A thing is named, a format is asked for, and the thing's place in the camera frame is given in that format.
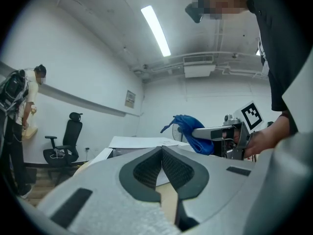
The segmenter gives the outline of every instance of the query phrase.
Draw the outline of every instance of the black office chair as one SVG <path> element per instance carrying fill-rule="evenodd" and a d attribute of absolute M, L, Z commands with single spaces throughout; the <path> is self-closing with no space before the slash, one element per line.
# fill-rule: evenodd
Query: black office chair
<path fill-rule="evenodd" d="M 76 143 L 83 127 L 83 124 L 80 121 L 81 115 L 82 113 L 79 114 L 75 112 L 72 112 L 69 115 L 70 120 L 67 122 L 67 129 L 64 134 L 62 146 L 55 146 L 54 140 L 57 137 L 45 136 L 46 139 L 51 140 L 52 149 L 44 150 L 44 158 L 49 165 L 59 168 L 48 171 L 50 179 L 52 180 L 52 172 L 60 172 L 55 185 L 59 184 L 63 175 L 67 174 L 72 176 L 70 174 L 70 171 L 73 170 L 72 163 L 79 157 L 76 150 Z"/>

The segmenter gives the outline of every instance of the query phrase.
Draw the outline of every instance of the ceiling light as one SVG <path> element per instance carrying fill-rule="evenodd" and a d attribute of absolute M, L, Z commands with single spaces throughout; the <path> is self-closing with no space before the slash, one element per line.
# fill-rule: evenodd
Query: ceiling light
<path fill-rule="evenodd" d="M 162 27 L 157 19 L 157 16 L 153 8 L 149 5 L 141 9 L 143 16 L 146 18 L 148 25 L 150 26 L 156 41 L 162 51 L 164 57 L 170 56 L 171 52 L 168 48 L 167 41 L 165 39 Z"/>

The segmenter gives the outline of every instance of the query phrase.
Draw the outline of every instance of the blue towel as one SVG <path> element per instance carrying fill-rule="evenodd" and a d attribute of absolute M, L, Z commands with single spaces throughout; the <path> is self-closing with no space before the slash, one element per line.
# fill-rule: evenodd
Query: blue towel
<path fill-rule="evenodd" d="M 195 150 L 195 152 L 204 155 L 210 155 L 214 152 L 214 144 L 211 140 L 197 139 L 191 135 L 194 129 L 204 128 L 204 125 L 197 119 L 188 115 L 176 115 L 173 116 L 173 118 L 174 120 L 169 125 L 166 125 L 161 130 L 161 133 L 163 133 L 163 131 L 169 128 L 172 124 L 178 124 L 188 143 Z"/>

